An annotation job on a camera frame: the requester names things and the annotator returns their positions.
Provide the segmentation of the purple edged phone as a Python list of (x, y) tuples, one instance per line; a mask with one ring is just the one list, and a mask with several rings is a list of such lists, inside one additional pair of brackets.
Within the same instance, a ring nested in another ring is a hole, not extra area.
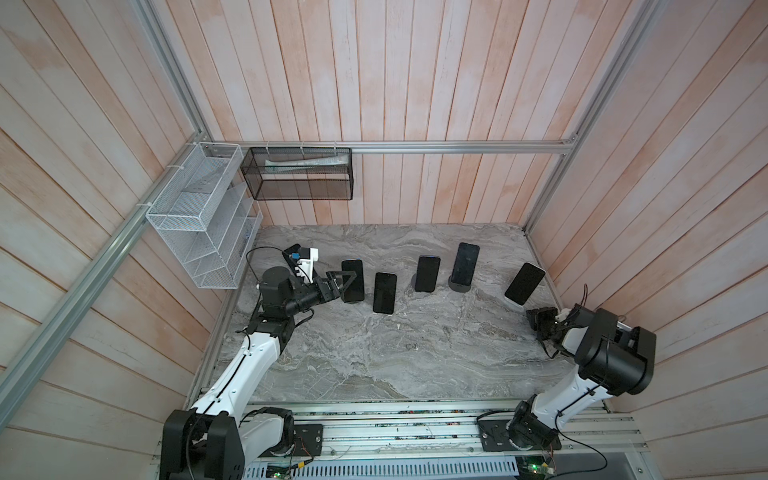
[(452, 273), (449, 277), (453, 285), (471, 286), (479, 253), (480, 247), (478, 245), (466, 242), (459, 244)]

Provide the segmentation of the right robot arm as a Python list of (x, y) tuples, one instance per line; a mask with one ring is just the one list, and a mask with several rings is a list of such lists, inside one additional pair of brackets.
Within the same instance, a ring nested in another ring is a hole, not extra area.
[(574, 362), (555, 386), (521, 402), (506, 425), (519, 450), (557, 448), (565, 424), (593, 404), (623, 394), (637, 395), (650, 384), (657, 336), (629, 327), (605, 309), (539, 308), (526, 312), (541, 343)]

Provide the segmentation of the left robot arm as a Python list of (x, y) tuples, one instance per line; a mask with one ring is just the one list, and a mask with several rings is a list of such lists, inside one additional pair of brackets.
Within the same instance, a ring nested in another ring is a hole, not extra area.
[(175, 410), (167, 418), (160, 478), (240, 479), (264, 453), (294, 453), (292, 412), (279, 407), (249, 410), (247, 405), (291, 339), (296, 315), (340, 298), (356, 277), (353, 271), (330, 271), (305, 283), (286, 267), (263, 274), (261, 298), (235, 358), (190, 409)]

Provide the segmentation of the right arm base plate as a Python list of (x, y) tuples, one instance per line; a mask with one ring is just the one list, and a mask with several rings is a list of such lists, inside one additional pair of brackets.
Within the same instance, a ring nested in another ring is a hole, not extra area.
[(559, 434), (538, 420), (486, 417), (477, 421), (485, 452), (555, 451), (562, 448)]

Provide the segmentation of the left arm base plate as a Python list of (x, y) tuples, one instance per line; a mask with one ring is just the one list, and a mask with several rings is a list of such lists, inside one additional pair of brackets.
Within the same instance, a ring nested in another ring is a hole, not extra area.
[(261, 458), (287, 458), (291, 455), (317, 457), (321, 455), (324, 427), (320, 423), (293, 426), (288, 443), (282, 442), (272, 450), (265, 451)]

